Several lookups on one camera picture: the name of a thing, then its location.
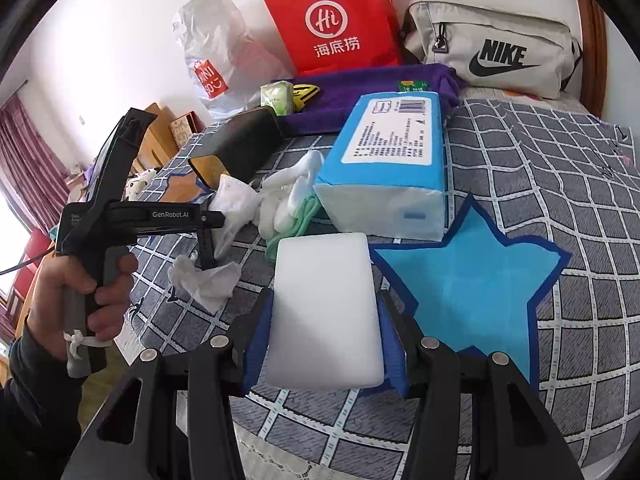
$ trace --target white knot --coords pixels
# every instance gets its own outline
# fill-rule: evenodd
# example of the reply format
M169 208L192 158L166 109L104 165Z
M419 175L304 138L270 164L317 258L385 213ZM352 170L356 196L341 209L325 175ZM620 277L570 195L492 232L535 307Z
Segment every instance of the white knot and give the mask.
M80 345L94 348L106 348L111 346L111 341L98 341L95 337L83 335L81 330L74 330L73 335L65 333L65 341L69 341L69 353L73 359L81 359L78 355Z

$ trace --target blue tissue package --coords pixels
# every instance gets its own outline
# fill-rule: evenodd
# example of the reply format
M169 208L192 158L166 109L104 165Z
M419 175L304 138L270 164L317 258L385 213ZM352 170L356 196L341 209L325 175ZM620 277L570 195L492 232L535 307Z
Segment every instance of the blue tissue package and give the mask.
M442 240L442 118L436 92L363 95L314 190L342 232Z

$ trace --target human hand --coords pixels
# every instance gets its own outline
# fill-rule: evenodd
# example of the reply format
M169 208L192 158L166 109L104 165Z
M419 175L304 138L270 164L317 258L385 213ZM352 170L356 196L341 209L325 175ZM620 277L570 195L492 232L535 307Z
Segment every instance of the human hand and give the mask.
M44 261L33 292L27 326L36 341L53 357L66 360L62 327L62 287L65 285L81 294L95 291L95 302L103 307L87 317L86 323L89 330L95 332L96 339L109 341L120 333L124 313L130 306L131 273L138 270L138 261L133 254L125 254L118 260L118 268L121 274L117 279L96 290L95 280L76 257L57 256Z

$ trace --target blue gripper pad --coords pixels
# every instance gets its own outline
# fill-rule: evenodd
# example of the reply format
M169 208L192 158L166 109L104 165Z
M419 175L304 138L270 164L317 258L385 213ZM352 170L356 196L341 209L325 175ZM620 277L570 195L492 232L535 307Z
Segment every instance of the blue gripper pad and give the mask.
M409 381L406 376L406 355L400 343L398 334L391 321L385 303L376 295L378 304L378 320L380 323L380 339L382 340L382 355L385 362L385 378L402 397L409 391Z
M269 297L264 302L258 325L255 327L254 336L244 352L244 378L242 380L242 394L249 393L258 382L264 356L269 345L269 332L271 330L271 313L273 311L273 289L268 289Z

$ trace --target silver screw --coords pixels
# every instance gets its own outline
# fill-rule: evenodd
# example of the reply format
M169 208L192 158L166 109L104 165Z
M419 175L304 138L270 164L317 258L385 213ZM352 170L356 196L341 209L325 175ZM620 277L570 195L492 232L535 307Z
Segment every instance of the silver screw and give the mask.
M503 352L496 352L491 356L491 359L494 360L494 363L500 366L509 364L509 356Z
M440 346L440 342L431 336L423 337L420 341L420 344L429 350L435 350L438 346Z
M149 361L153 361L156 357L158 357L158 352L153 348L147 348L140 352L140 360L148 363Z
M211 346L213 348L224 348L229 344L229 338L226 335L217 335L211 338Z

